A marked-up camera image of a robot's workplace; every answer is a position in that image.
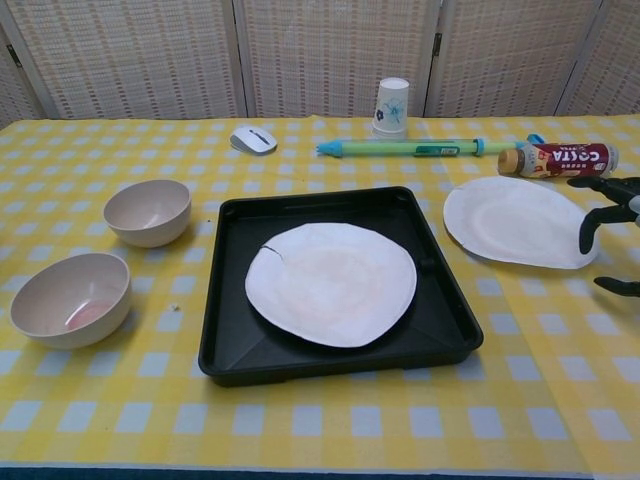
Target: bottle label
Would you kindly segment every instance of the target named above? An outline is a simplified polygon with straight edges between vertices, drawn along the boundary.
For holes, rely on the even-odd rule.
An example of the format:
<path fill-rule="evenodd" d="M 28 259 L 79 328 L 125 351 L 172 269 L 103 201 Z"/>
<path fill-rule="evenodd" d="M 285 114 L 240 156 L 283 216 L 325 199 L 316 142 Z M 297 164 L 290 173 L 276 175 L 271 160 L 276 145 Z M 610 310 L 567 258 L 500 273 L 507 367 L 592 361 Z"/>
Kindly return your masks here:
<path fill-rule="evenodd" d="M 611 161 L 603 143 L 528 145 L 523 174 L 531 177 L 600 176 Z"/>

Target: beige bowl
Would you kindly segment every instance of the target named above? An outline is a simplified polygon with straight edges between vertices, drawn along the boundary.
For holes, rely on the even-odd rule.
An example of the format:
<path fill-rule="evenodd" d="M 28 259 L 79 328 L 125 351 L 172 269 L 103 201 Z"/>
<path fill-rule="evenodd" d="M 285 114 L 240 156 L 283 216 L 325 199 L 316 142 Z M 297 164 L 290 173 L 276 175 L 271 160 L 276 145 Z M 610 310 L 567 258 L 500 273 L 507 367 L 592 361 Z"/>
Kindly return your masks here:
<path fill-rule="evenodd" d="M 180 182 L 150 180 L 116 193 L 104 207 L 104 219 L 120 239 L 137 247 L 159 247 L 185 231 L 191 192 Z"/>
<path fill-rule="evenodd" d="M 87 253 L 48 266 L 11 304 L 11 323 L 54 348 L 78 348 L 113 332 L 131 307 L 131 275 L 124 260 Z"/>

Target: tablecloth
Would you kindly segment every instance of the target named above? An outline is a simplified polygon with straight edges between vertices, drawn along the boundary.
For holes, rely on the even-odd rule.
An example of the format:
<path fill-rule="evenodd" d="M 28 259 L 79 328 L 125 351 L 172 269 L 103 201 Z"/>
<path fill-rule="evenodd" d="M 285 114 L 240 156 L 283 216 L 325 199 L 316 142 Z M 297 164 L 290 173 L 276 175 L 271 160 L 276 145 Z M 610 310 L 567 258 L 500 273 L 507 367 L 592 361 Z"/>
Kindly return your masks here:
<path fill-rule="evenodd" d="M 229 145 L 239 124 L 279 140 L 265 157 Z M 640 116 L 410 119 L 412 138 L 616 145 L 614 176 L 638 175 Z M 21 121 L 0 132 L 0 460 L 371 471 L 583 472 L 640 476 L 640 300 L 592 284 L 639 279 L 640 232 L 601 228 L 579 271 L 484 261 L 447 235 L 457 184 L 496 174 L 482 158 L 331 158 L 369 119 Z M 159 249 L 128 247 L 102 219 L 116 191 L 172 178 L 193 194 L 190 229 Z M 226 199 L 404 185 L 416 195 L 485 332 L 457 366 L 225 389 L 196 356 L 218 208 Z M 549 188 L 585 209 L 607 200 Z M 133 310 L 106 340 L 48 350 L 9 324 L 33 274 L 107 251 L 133 275 Z M 174 311 L 172 304 L 179 306 Z"/>

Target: upside-down paper cup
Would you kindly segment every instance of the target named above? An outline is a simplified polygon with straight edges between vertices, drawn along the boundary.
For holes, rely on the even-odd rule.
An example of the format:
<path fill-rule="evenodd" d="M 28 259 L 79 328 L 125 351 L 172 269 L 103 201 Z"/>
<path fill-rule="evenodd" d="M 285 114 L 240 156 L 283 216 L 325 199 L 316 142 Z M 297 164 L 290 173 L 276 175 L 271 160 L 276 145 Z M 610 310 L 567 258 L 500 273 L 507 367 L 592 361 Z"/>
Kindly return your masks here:
<path fill-rule="evenodd" d="M 407 136 L 409 82 L 390 77 L 380 81 L 373 114 L 373 133 L 378 138 L 403 139 Z"/>

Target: white computer mouse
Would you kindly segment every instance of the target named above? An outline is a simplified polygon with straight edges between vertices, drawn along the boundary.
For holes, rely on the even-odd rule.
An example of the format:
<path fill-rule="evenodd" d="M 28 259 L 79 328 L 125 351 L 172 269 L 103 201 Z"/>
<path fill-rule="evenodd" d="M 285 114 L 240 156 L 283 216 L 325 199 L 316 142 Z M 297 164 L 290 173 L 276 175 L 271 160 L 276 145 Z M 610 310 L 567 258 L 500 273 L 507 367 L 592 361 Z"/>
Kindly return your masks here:
<path fill-rule="evenodd" d="M 231 146 L 241 152 L 253 155 L 266 155 L 276 149 L 278 142 L 266 130 L 245 125 L 236 128 L 231 134 Z"/>

